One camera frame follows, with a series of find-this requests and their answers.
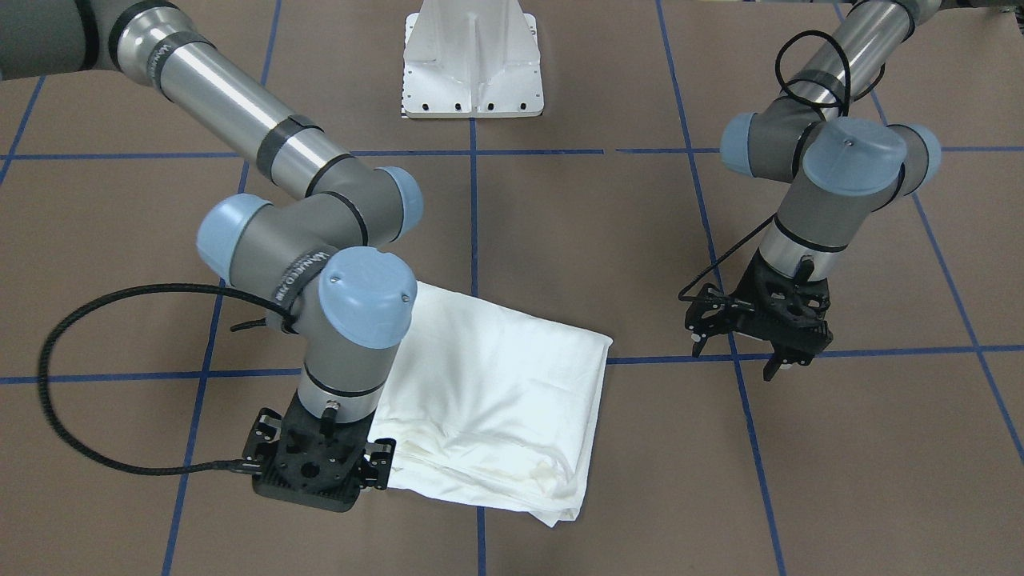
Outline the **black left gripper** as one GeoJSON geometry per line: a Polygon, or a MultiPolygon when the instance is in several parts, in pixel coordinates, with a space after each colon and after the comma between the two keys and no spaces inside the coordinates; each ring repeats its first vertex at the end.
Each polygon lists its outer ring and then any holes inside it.
{"type": "Polygon", "coordinates": [[[733,291],[733,298],[753,307],[739,315],[733,330],[773,346],[763,368],[764,382],[790,369],[792,358],[814,358],[833,342],[826,320],[829,283],[825,278],[812,281],[814,272],[809,255],[800,259],[796,277],[791,278],[757,253],[733,291]]]}

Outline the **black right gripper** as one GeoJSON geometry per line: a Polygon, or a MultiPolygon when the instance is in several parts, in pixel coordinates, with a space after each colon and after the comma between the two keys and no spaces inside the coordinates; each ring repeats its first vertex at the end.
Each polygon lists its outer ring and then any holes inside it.
{"type": "Polygon", "coordinates": [[[253,492],[297,506],[346,513],[370,487],[370,417],[321,430],[321,417],[293,397],[286,414],[260,409],[251,427],[253,492]]]}

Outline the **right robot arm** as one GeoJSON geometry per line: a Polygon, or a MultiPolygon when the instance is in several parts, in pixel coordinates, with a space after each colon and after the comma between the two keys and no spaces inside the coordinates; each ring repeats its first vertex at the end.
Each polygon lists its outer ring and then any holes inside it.
{"type": "Polygon", "coordinates": [[[48,426],[81,455],[123,474],[246,474],[256,494],[333,513],[384,490],[395,440],[372,440],[374,412],[412,324],[418,285],[381,247],[423,216],[423,194],[396,167],[372,169],[250,77],[169,1],[4,1],[2,79],[114,70],[175,102],[293,198],[278,207],[233,194],[204,217],[195,245],[226,284],[138,286],[74,310],[38,356],[48,426]],[[150,293],[210,293],[266,310],[240,330],[303,336],[302,377],[285,414],[264,408],[242,456],[191,466],[116,462],[68,431],[50,394],[59,337],[91,311],[150,293]]]}

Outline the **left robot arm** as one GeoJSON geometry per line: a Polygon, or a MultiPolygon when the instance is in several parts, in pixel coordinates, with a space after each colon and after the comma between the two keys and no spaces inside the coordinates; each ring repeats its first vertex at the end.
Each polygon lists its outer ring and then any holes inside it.
{"type": "Polygon", "coordinates": [[[698,336],[742,333],[770,342],[763,369],[810,364],[833,341],[829,276],[874,211],[918,192],[938,171],[941,146],[929,129],[850,116],[874,90],[888,57],[940,10],[937,1],[858,1],[809,61],[778,75],[778,97],[739,114],[723,131],[722,163],[790,186],[729,295],[698,336]]]}

